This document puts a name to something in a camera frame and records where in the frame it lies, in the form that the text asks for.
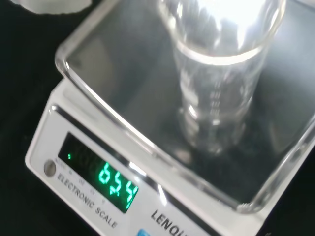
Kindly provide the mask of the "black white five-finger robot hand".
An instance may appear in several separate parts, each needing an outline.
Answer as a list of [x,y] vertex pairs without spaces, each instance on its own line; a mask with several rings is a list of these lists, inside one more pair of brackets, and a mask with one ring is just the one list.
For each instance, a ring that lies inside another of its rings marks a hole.
[[92,4],[91,0],[16,0],[15,2],[35,14],[77,13]]

